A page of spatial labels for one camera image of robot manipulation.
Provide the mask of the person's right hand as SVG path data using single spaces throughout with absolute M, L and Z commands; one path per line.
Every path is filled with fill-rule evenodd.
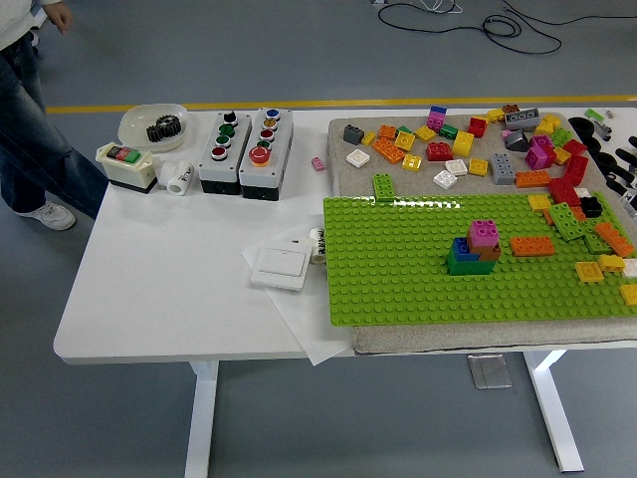
M 67 35 L 70 32 L 74 22 L 74 14 L 65 1 L 42 4 L 42 9 L 62 35 Z

